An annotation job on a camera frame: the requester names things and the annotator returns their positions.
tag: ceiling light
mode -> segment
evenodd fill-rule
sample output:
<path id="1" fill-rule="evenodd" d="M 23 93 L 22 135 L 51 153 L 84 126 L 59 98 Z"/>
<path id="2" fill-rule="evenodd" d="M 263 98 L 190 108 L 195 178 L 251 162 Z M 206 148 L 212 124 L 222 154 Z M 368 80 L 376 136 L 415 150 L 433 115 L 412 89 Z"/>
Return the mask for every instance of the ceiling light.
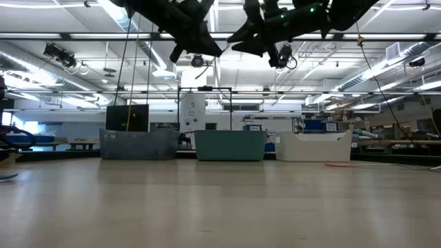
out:
<path id="1" fill-rule="evenodd" d="M 70 37 L 72 39 L 126 39 L 127 33 L 120 33 L 120 34 L 70 34 Z M 129 34 L 129 39 L 149 39 L 150 34 Z"/>
<path id="2" fill-rule="evenodd" d="M 423 39 L 427 34 L 361 34 L 365 39 Z M 343 39 L 358 39 L 358 34 L 345 34 Z"/>
<path id="3" fill-rule="evenodd" d="M 419 92 L 419 91 L 423 91 L 423 90 L 430 90 L 436 87 L 440 87 L 441 86 L 441 81 L 436 81 L 436 82 L 432 82 L 432 83 L 426 83 L 424 85 L 415 87 L 413 89 L 414 92 Z"/>
<path id="4" fill-rule="evenodd" d="M 210 33 L 213 39 L 226 39 L 229 38 L 232 33 Z"/>
<path id="5" fill-rule="evenodd" d="M 173 36 L 171 34 L 159 34 L 160 38 L 163 39 L 172 39 Z"/>
<path id="6" fill-rule="evenodd" d="M 87 101 L 83 101 L 80 99 L 74 99 L 74 98 L 64 98 L 63 102 L 69 103 L 70 105 L 75 105 L 78 107 L 96 107 L 96 105 L 93 103 L 89 103 Z"/>
<path id="7" fill-rule="evenodd" d="M 9 95 L 12 96 L 18 96 L 21 98 L 25 98 L 25 99 L 29 99 L 29 100 L 33 100 L 33 101 L 38 101 L 39 99 L 33 95 L 27 94 L 27 93 L 20 93 L 20 94 L 15 94 L 15 93 L 8 93 Z"/>
<path id="8" fill-rule="evenodd" d="M 352 109 L 353 109 L 353 110 L 362 110 L 362 109 L 365 109 L 365 108 L 368 108 L 368 107 L 372 107 L 372 106 L 374 106 L 375 104 L 376 104 L 376 103 L 359 104 L 359 105 L 353 106 Z"/>
<path id="9" fill-rule="evenodd" d="M 333 104 L 333 105 L 330 105 L 329 107 L 326 107 L 326 109 L 333 110 L 333 109 L 336 109 L 337 107 L 338 107 L 338 104 Z"/>
<path id="10" fill-rule="evenodd" d="M 61 39 L 60 34 L 41 33 L 0 33 L 2 39 Z"/>
<path id="11" fill-rule="evenodd" d="M 388 90 L 388 89 L 390 89 L 390 88 L 393 88 L 393 87 L 395 87 L 395 86 L 397 86 L 398 84 L 397 83 L 389 83 L 389 84 L 386 84 L 386 85 L 383 85 L 380 89 L 377 89 L 377 90 L 375 90 L 376 92 L 379 92 L 380 90 L 381 91 L 385 91 L 385 90 Z"/>
<path id="12" fill-rule="evenodd" d="M 325 37 L 326 39 L 332 39 L 334 37 L 333 34 L 327 34 L 327 36 Z M 297 36 L 294 39 L 321 39 L 322 35 L 321 34 L 303 34 L 300 36 Z"/>
<path id="13" fill-rule="evenodd" d="M 400 100 L 403 98 L 404 98 L 403 96 L 400 96 L 400 97 L 395 97 L 394 99 L 387 99 L 387 101 L 383 101 L 381 104 L 393 103 L 394 101 L 397 101 L 397 100 Z"/>

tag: teal bin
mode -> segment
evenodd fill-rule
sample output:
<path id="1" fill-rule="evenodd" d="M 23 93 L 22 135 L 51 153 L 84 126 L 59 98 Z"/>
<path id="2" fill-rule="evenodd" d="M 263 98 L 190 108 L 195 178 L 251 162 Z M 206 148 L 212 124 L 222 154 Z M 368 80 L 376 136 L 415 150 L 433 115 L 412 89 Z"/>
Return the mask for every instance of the teal bin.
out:
<path id="1" fill-rule="evenodd" d="M 262 161 L 266 135 L 259 131 L 195 131 L 196 155 L 200 161 Z"/>

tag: cable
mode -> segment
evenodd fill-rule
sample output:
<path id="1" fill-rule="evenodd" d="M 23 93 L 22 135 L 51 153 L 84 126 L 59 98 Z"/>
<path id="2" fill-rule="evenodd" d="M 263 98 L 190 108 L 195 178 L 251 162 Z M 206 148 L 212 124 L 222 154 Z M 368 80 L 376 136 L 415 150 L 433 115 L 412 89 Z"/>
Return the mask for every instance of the cable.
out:
<path id="1" fill-rule="evenodd" d="M 129 40 L 130 26 L 131 25 L 132 25 L 132 17 L 130 17 L 130 19 L 129 19 L 129 26 L 127 28 L 127 36 L 125 38 L 123 57 L 121 59 L 121 67 L 119 68 L 118 83 L 116 84 L 115 100 L 113 102 L 113 106 L 116 106 L 116 100 L 118 98 L 119 83 L 121 82 L 121 75 L 123 73 L 124 57 L 125 57 L 125 51 L 127 50 L 127 41 Z"/>
<path id="2" fill-rule="evenodd" d="M 229 46 L 230 46 L 230 44 L 228 43 L 227 44 L 227 47 L 224 49 L 224 50 L 222 50 L 222 53 L 224 53 L 228 48 L 229 48 Z M 197 76 L 197 77 L 195 77 L 194 79 L 199 79 L 207 70 L 208 70 L 208 68 L 210 67 L 210 66 L 212 66 L 212 64 L 213 64 L 213 62 L 214 62 L 214 60 L 216 59 L 216 57 L 214 57 L 213 59 L 212 59 L 212 61 L 210 62 L 210 63 L 208 63 L 207 64 L 207 67 Z"/>
<path id="3" fill-rule="evenodd" d="M 150 41 L 150 51 L 149 51 L 149 74 L 147 75 L 147 96 L 145 97 L 145 104 L 149 104 L 149 90 L 150 90 L 150 72 L 152 71 L 152 51 L 153 51 L 153 41 Z"/>
<path id="4" fill-rule="evenodd" d="M 400 129 L 400 131 L 404 134 L 404 136 L 405 136 L 408 140 L 410 140 L 410 141 L 412 142 L 412 145 L 414 145 L 415 147 L 417 147 L 417 145 L 413 142 L 412 138 L 411 138 L 409 135 L 407 135 L 407 133 L 402 129 L 402 127 L 401 127 L 401 125 L 400 125 L 400 122 L 399 122 L 398 119 L 397 119 L 397 116 L 395 115 L 395 113 L 393 113 L 393 110 L 392 110 L 391 104 L 389 103 L 389 101 L 387 100 L 387 97 L 384 95 L 383 91 L 381 90 L 380 82 L 378 82 L 377 77 L 376 77 L 375 74 L 373 73 L 372 67 L 371 67 L 371 65 L 369 64 L 369 60 L 368 60 L 367 57 L 366 57 L 365 49 L 363 49 L 363 40 L 364 40 L 364 39 L 363 39 L 363 37 L 362 37 L 361 34 L 360 34 L 360 30 L 358 29 L 358 22 L 356 22 L 356 27 L 357 27 L 357 33 L 358 33 L 358 46 L 360 46 L 361 51 L 362 51 L 362 53 L 363 53 L 363 57 L 365 58 L 366 64 L 367 64 L 367 66 L 369 67 L 369 69 L 370 69 L 371 72 L 372 72 L 373 79 L 375 79 L 375 82 L 377 82 L 378 90 L 380 91 L 381 95 L 383 96 L 384 100 L 386 101 L 387 106 L 389 107 L 389 110 L 391 111 L 391 114 L 392 114 L 393 118 L 395 119 L 395 122 L 397 123 L 398 128 Z"/>
<path id="5" fill-rule="evenodd" d="M 390 165 L 390 166 L 399 166 L 399 167 L 405 167 L 408 169 L 413 169 L 419 172 L 437 172 L 441 173 L 440 171 L 437 171 L 437 169 L 440 169 L 441 167 L 434 167 L 431 169 L 420 169 L 416 167 L 412 167 L 409 165 L 401 165 L 401 164 L 335 164 L 335 163 L 323 163 L 323 165 L 330 166 L 330 167 L 357 167 L 357 166 L 384 166 L 384 165 Z"/>
<path id="6" fill-rule="evenodd" d="M 135 72 L 136 72 L 136 60 L 138 59 L 138 40 L 139 40 L 139 32 L 141 31 L 141 15 L 139 15 L 138 20 L 138 34 L 136 35 L 136 48 L 135 48 L 135 62 L 133 67 L 133 74 L 132 74 L 132 88 L 130 89 L 130 102 L 129 102 L 129 111 L 127 116 L 127 126 L 125 127 L 125 131 L 129 131 L 129 125 L 130 125 L 130 116 L 132 115 L 132 96 L 133 96 L 133 86 L 135 82 Z"/>

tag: wooden floor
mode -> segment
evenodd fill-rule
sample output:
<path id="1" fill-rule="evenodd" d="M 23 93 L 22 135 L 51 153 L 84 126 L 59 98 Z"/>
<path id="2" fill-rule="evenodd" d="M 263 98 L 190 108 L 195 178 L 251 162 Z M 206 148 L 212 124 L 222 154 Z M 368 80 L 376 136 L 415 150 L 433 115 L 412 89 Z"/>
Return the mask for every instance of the wooden floor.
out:
<path id="1" fill-rule="evenodd" d="M 437 173 L 95 158 L 10 171 L 19 177 L 0 183 L 1 248 L 441 245 Z"/>

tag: black cable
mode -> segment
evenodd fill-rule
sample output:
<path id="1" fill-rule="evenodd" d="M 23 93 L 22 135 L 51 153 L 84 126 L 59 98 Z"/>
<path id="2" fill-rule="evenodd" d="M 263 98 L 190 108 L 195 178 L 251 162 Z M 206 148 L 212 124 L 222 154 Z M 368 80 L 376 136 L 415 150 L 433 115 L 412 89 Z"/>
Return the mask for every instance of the black cable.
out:
<path id="1" fill-rule="evenodd" d="M 224 50 L 222 50 L 222 53 L 224 53 L 229 48 L 229 46 L 230 46 L 230 44 L 228 43 L 227 47 Z M 216 57 L 214 57 L 212 59 L 212 61 L 207 64 L 207 67 L 197 77 L 195 77 L 194 79 L 195 80 L 199 79 L 208 70 L 208 68 L 213 65 L 215 59 L 216 59 Z"/>
<path id="2" fill-rule="evenodd" d="M 391 114 L 392 114 L 393 118 L 395 119 L 395 122 L 396 122 L 397 125 L 398 125 L 398 128 L 399 128 L 400 131 L 404 134 L 404 136 L 405 136 L 408 140 L 410 140 L 410 141 L 412 142 L 412 145 L 414 145 L 415 147 L 417 147 L 417 145 L 413 142 L 412 138 L 411 138 L 409 135 L 407 135 L 407 133 L 401 128 L 401 125 L 400 125 L 400 122 L 399 122 L 398 119 L 397 119 L 397 116 L 395 115 L 395 113 L 393 113 L 393 110 L 392 110 L 391 104 L 389 103 L 389 101 L 387 100 L 387 97 L 384 95 L 383 91 L 381 90 L 380 83 L 378 82 L 377 77 L 375 76 L 375 74 L 374 74 L 373 71 L 372 71 L 371 65 L 369 64 L 369 60 L 367 59 L 366 54 L 365 54 L 365 50 L 363 49 L 363 44 L 360 43 L 359 46 L 360 46 L 360 48 L 361 48 L 361 51 L 362 51 L 362 53 L 363 53 L 363 57 L 365 58 L 365 61 L 366 61 L 366 63 L 367 63 L 367 66 L 369 67 L 369 69 L 370 69 L 371 72 L 372 72 L 373 79 L 375 79 L 375 82 L 377 82 L 378 90 L 380 90 L 381 95 L 382 95 L 383 98 L 385 99 L 385 101 L 386 101 L 386 103 L 387 103 L 387 106 L 389 107 L 389 110 L 391 111 Z"/>
<path id="3" fill-rule="evenodd" d="M 147 96 L 145 97 L 145 104 L 149 103 L 149 88 L 150 88 L 150 72 L 152 68 L 150 67 L 152 63 L 152 51 L 153 51 L 153 41 L 150 41 L 150 51 L 149 51 L 149 74 L 147 75 Z"/>
<path id="4" fill-rule="evenodd" d="M 123 57 L 122 57 L 122 59 L 121 59 L 121 67 L 119 68 L 118 83 L 116 84 L 115 100 L 114 100 L 114 102 L 113 102 L 113 106 L 116 106 L 116 99 L 118 98 L 119 83 L 121 82 L 121 75 L 122 75 L 122 73 L 123 73 L 123 65 L 124 65 L 125 51 L 127 50 L 127 41 L 128 41 L 128 39 L 129 39 L 130 26 L 131 26 L 131 25 L 132 25 L 132 17 L 130 17 L 130 19 L 129 19 L 129 27 L 127 28 L 127 36 L 126 36 L 126 38 L 125 38 Z"/>

